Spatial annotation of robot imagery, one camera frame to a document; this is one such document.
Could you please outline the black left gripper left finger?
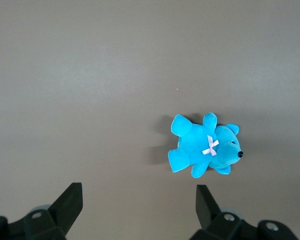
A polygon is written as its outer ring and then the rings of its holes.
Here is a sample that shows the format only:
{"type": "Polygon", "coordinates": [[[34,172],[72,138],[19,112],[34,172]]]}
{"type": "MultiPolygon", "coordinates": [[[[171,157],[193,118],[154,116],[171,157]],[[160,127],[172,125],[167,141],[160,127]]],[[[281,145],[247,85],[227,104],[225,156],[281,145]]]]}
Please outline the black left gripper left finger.
{"type": "Polygon", "coordinates": [[[0,216],[0,240],[65,240],[82,209],[82,183],[73,182],[48,209],[33,210],[13,223],[0,216]]]}

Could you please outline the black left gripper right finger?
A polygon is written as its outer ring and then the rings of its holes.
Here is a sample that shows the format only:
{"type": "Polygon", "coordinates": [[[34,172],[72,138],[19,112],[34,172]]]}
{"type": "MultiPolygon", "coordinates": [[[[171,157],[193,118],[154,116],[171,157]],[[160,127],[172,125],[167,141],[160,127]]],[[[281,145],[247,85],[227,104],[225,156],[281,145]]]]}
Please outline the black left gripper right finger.
{"type": "Polygon", "coordinates": [[[252,226],[237,214],[221,211],[206,185],[196,186],[195,210],[201,228],[192,240],[297,240],[285,224],[262,220],[252,226]]]}

